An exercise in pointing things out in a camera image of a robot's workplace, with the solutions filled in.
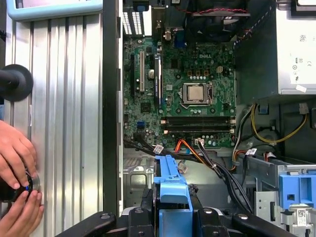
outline motherboard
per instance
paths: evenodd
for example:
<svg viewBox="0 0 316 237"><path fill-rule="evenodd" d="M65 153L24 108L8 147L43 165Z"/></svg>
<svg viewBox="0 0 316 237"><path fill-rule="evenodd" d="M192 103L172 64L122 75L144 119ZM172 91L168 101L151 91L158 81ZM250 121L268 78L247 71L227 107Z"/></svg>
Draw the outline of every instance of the motherboard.
<svg viewBox="0 0 316 237"><path fill-rule="evenodd" d="M231 43L124 43L124 137L151 145L233 147L234 50Z"/></svg>

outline dell logo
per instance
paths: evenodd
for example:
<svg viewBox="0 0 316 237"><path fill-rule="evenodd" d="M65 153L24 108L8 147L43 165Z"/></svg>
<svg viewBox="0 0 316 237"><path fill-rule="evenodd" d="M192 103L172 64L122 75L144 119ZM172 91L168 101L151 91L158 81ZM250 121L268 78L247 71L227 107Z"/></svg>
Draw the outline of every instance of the dell logo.
<svg viewBox="0 0 316 237"><path fill-rule="evenodd" d="M210 54L200 54L199 58L211 58Z"/></svg>

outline cpu socket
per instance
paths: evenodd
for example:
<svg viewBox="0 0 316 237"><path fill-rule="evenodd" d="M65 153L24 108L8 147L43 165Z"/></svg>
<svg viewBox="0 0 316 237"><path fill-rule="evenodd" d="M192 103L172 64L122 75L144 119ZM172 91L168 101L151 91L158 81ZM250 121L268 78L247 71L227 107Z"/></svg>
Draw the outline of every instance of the cpu socket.
<svg viewBox="0 0 316 237"><path fill-rule="evenodd" d="M180 98L183 105L211 105L212 84L211 83L184 83L180 89Z"/></svg>

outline finger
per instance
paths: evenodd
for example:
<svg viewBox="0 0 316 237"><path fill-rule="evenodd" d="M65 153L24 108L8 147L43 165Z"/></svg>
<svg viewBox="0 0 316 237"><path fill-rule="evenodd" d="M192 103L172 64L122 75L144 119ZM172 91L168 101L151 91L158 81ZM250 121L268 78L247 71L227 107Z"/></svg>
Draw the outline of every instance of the finger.
<svg viewBox="0 0 316 237"><path fill-rule="evenodd" d="M18 189L20 187L19 182L2 155L0 155L0 177L13 189Z"/></svg>
<svg viewBox="0 0 316 237"><path fill-rule="evenodd" d="M25 205L25 200L28 196L28 192L24 191L12 205L8 213L0 221L0 230L5 230L7 232L18 219L23 207Z"/></svg>
<svg viewBox="0 0 316 237"><path fill-rule="evenodd" d="M30 175L32 177L36 176L35 162L30 150L26 146L24 146L22 142L14 143L13 148L24 161L24 164L27 167Z"/></svg>
<svg viewBox="0 0 316 237"><path fill-rule="evenodd" d="M44 206L40 206L38 216L36 217L36 220L35 220L33 226L30 228L29 232L27 233L27 236L30 235L31 233L33 233L33 231L39 226L40 221L43 217L43 214L44 214Z"/></svg>
<svg viewBox="0 0 316 237"><path fill-rule="evenodd" d="M31 154L33 156L34 162L36 163L37 156L36 156L36 151L35 151L35 148L34 148L33 144L30 142L29 139L27 139L24 136L20 138L20 141L23 143L23 145L27 149L29 149L29 151L31 152Z"/></svg>
<svg viewBox="0 0 316 237"><path fill-rule="evenodd" d="M16 153L16 151L11 148L6 148L1 151L1 155L5 158L5 160L12 167L16 178L20 181L20 183L26 187L29 185L29 181L25 174L25 167L21 158Z"/></svg>
<svg viewBox="0 0 316 237"><path fill-rule="evenodd" d="M37 200L38 192L37 191L32 191L28 201L26 202L21 215L19 218L15 221L13 226L10 228L8 231L7 235L8 236L18 236L23 228L27 225L27 223L30 221L30 218L33 213L33 209L35 207L35 202Z"/></svg>
<svg viewBox="0 0 316 237"><path fill-rule="evenodd" d="M34 209L33 209L33 213L31 215L31 218L27 222L26 226L23 228L21 236L27 236L27 233L30 231L31 227L33 226L34 222L36 221L36 218L37 218L37 216L39 214L41 197L42 197L42 194L38 193L37 200L35 202L35 206L34 206Z"/></svg>

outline pcie slot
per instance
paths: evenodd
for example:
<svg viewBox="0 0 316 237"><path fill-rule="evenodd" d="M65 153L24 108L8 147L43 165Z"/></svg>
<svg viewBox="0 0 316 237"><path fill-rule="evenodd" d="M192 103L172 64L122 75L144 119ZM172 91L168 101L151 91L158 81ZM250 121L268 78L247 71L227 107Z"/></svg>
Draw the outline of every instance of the pcie slot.
<svg viewBox="0 0 316 237"><path fill-rule="evenodd" d="M140 92L145 92L145 52L141 51L139 53L139 60L140 60L140 86L139 86L139 91Z"/></svg>
<svg viewBox="0 0 316 237"><path fill-rule="evenodd" d="M231 132L229 126L168 126L164 134L168 133L226 133Z"/></svg>
<svg viewBox="0 0 316 237"><path fill-rule="evenodd" d="M135 55L130 55L130 95L135 97Z"/></svg>
<svg viewBox="0 0 316 237"><path fill-rule="evenodd" d="M230 117L163 117L161 124L176 124L176 125L188 125L193 123L206 124L206 123L223 123L230 124L232 119Z"/></svg>
<svg viewBox="0 0 316 237"><path fill-rule="evenodd" d="M160 56L155 57L155 79L154 79L154 96L155 106L161 107L161 59Z"/></svg>

